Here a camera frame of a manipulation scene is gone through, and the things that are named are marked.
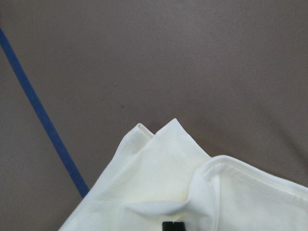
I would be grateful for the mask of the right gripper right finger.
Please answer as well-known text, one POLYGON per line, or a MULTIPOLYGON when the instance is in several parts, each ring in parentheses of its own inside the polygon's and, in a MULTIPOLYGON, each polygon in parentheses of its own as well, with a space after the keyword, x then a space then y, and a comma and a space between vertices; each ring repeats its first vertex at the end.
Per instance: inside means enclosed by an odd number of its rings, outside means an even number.
POLYGON ((184 222, 174 222, 174 231, 186 231, 184 222))

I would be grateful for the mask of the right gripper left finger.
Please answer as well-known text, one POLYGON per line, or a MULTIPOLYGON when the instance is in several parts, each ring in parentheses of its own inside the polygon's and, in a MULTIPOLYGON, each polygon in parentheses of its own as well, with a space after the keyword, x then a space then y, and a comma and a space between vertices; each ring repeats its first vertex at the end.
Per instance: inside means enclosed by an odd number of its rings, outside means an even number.
POLYGON ((174 222, 164 221, 162 223, 162 231, 173 231, 173 230, 174 230, 174 222))

